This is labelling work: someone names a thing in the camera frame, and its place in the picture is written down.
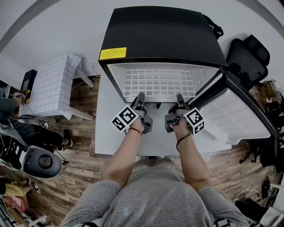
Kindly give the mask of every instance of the white grid tablecloth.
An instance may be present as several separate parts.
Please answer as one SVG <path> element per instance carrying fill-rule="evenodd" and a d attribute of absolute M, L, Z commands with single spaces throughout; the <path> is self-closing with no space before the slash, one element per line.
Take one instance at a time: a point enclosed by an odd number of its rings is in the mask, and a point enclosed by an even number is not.
<path fill-rule="evenodd" d="M 37 69 L 30 103 L 20 106 L 19 115 L 34 114 L 38 117 L 63 115 L 68 120 L 73 75 L 82 57 L 63 55 Z"/>

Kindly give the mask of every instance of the yellow warning sticker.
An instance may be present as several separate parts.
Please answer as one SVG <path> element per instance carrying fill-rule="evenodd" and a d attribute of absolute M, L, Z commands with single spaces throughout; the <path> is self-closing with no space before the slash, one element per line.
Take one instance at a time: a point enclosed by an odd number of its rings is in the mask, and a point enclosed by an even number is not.
<path fill-rule="evenodd" d="M 99 60 L 125 58 L 126 47 L 102 50 Z"/>

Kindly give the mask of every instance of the red bracelet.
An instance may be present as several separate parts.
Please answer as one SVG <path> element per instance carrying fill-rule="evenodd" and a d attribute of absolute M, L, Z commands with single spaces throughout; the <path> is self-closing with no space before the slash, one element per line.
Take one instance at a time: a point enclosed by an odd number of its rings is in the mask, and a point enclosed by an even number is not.
<path fill-rule="evenodd" d="M 135 128 L 132 128 L 132 127 L 130 127 L 130 128 L 129 128 L 129 130 L 130 130 L 130 129 L 133 129 L 133 130 L 135 130 L 135 131 L 139 132 L 139 133 L 140 133 L 140 135 L 142 136 L 142 133 L 141 133 L 138 129 L 135 129 Z"/>

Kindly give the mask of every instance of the white grid rack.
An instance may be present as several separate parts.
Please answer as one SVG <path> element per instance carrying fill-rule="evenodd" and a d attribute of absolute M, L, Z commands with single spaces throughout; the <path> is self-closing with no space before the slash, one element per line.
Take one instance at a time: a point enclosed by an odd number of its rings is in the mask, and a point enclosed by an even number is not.
<path fill-rule="evenodd" d="M 146 97 L 195 97 L 191 71 L 185 70 L 126 70 L 123 94 L 136 97 L 139 92 Z"/>

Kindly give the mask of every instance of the striped t-shirt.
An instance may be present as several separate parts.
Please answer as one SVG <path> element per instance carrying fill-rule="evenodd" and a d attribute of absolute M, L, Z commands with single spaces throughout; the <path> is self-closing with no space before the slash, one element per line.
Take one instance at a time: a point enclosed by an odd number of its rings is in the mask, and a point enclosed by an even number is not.
<path fill-rule="evenodd" d="M 113 181 L 91 185 L 62 226 L 82 226 L 96 219 L 98 226 L 106 227 L 211 227 L 217 219 L 249 226 L 221 191 L 208 187 L 196 192 L 180 173 L 153 167 L 132 173 L 123 188 Z"/>

